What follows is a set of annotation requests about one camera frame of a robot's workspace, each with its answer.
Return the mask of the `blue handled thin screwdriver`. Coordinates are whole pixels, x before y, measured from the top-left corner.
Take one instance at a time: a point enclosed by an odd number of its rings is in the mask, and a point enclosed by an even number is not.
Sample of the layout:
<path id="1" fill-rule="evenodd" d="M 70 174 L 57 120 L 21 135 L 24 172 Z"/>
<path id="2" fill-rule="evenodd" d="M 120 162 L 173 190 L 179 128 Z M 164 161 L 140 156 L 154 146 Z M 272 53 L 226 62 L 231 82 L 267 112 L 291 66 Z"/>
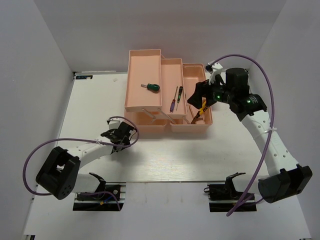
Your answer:
<path id="1" fill-rule="evenodd" d="M 174 111 L 175 104 L 176 104 L 177 92 L 178 92 L 178 86 L 177 86 L 176 89 L 175 89 L 174 98 L 173 98 L 173 100 L 172 100 L 172 102 L 171 102 L 171 104 L 170 104 L 170 108 L 169 108 L 169 112 L 170 112 L 170 113 L 173 113 L 173 111 Z"/>

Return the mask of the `black green precision screwdriver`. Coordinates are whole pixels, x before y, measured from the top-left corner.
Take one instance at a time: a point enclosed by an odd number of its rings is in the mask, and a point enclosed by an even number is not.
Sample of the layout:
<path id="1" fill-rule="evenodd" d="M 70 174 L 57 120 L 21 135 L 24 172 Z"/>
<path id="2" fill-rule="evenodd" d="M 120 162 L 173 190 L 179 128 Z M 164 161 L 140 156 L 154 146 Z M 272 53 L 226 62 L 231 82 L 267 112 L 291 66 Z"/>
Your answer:
<path id="1" fill-rule="evenodd" d="M 178 110 L 178 105 L 179 105 L 180 100 L 181 100 L 182 92 L 183 92 L 183 86 L 180 86 L 179 89 L 178 89 L 178 97 L 177 97 L 177 100 L 176 100 L 176 110 Z"/>

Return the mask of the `large yellow needle-nose pliers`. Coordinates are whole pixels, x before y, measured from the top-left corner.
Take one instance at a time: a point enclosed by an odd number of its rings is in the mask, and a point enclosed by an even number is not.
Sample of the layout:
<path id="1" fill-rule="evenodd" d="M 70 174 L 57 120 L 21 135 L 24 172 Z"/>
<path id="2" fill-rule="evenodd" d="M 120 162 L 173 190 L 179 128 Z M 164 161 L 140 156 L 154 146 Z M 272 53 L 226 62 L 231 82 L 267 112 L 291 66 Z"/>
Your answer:
<path id="1" fill-rule="evenodd" d="M 191 121 L 191 124 L 195 124 L 197 122 L 198 118 L 200 116 L 202 116 L 207 111 L 208 108 L 209 108 L 209 106 L 207 105 L 207 101 L 204 100 L 203 103 L 202 103 L 202 107 L 197 112 L 197 114 L 193 117 L 193 119 Z"/>

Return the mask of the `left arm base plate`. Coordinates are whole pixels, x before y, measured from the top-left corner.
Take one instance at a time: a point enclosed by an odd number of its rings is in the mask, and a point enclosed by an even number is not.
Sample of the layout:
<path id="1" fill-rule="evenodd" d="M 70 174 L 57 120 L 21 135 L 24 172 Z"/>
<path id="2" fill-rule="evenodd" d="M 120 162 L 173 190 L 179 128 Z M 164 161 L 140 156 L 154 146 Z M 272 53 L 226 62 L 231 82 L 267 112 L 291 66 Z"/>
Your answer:
<path id="1" fill-rule="evenodd" d="M 107 183 L 104 190 L 111 194 L 77 193 L 72 210 L 76 212 L 120 212 L 125 203 L 126 183 Z"/>

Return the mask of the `green stubby screwdriver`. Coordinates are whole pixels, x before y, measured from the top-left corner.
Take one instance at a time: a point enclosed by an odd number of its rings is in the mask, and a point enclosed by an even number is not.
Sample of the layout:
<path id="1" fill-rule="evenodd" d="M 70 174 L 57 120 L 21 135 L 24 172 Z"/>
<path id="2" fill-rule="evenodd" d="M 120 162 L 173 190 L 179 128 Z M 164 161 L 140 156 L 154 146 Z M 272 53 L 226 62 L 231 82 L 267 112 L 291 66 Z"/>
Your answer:
<path id="1" fill-rule="evenodd" d="M 148 91 L 151 91 L 153 93 L 158 93 L 160 91 L 160 86 L 158 84 L 141 84 L 142 88 L 146 88 Z"/>

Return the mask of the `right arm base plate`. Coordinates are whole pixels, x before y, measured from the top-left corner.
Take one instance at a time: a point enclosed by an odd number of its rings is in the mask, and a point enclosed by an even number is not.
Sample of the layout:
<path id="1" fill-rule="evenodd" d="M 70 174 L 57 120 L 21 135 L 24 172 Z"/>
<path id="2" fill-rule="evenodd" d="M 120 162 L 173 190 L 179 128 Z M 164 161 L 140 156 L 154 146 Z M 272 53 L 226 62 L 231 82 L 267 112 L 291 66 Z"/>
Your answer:
<path id="1" fill-rule="evenodd" d="M 203 189 L 203 192 L 208 196 L 209 212 L 210 213 L 227 213 L 237 203 L 242 192 L 227 189 L 225 183 L 217 182 L 208 184 Z M 247 193 L 245 199 L 251 197 L 247 202 L 239 206 L 235 212 L 256 212 L 256 199 L 252 193 Z"/>

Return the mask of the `pink plastic toolbox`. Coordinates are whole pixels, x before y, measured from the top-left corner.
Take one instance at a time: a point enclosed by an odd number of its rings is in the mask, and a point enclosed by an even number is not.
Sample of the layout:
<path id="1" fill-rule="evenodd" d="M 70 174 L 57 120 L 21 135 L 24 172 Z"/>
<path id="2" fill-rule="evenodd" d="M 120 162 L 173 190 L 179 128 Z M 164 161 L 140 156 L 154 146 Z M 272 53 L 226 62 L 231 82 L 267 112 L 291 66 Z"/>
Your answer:
<path id="1" fill-rule="evenodd" d="M 213 124 L 211 109 L 191 124 L 198 110 L 188 104 L 196 83 L 206 79 L 201 63 L 184 63 L 180 58 L 165 58 L 160 49 L 129 51 L 124 116 L 142 133 L 162 133 L 166 127 L 173 133 L 200 134 Z M 159 92 L 141 85 L 157 84 Z M 183 86 L 177 107 L 179 87 Z M 170 106 L 178 87 L 173 113 Z"/>

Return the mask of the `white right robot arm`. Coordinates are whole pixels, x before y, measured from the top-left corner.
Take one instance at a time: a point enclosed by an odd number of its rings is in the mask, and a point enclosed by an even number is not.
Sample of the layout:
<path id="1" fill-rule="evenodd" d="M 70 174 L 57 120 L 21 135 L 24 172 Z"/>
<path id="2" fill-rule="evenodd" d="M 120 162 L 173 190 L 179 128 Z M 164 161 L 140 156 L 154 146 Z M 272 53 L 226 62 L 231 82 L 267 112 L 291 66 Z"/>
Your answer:
<path id="1" fill-rule="evenodd" d="M 229 68 L 225 79 L 213 73 L 210 79 L 198 82 L 187 102 L 196 109 L 217 102 L 226 103 L 251 134 L 261 154 L 268 176 L 253 183 L 267 203 L 300 194 L 313 173 L 309 166 L 301 166 L 285 147 L 275 128 L 267 106 L 258 94 L 250 92 L 248 73 L 243 68 Z"/>

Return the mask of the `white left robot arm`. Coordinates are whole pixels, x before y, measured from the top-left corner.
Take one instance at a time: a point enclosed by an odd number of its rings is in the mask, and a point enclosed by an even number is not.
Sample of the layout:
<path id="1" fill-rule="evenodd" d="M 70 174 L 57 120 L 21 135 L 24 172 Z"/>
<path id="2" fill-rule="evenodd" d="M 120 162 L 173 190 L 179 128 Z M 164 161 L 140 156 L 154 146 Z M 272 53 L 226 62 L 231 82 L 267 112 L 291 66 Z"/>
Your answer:
<path id="1" fill-rule="evenodd" d="M 131 135 L 138 133 L 137 128 L 124 121 L 115 125 L 117 128 L 103 132 L 93 142 L 85 140 L 85 144 L 74 148 L 57 146 L 52 149 L 35 181 L 59 200 L 70 193 L 89 193 L 96 200 L 103 198 L 106 181 L 95 173 L 83 174 L 79 170 L 94 160 L 132 145 Z"/>

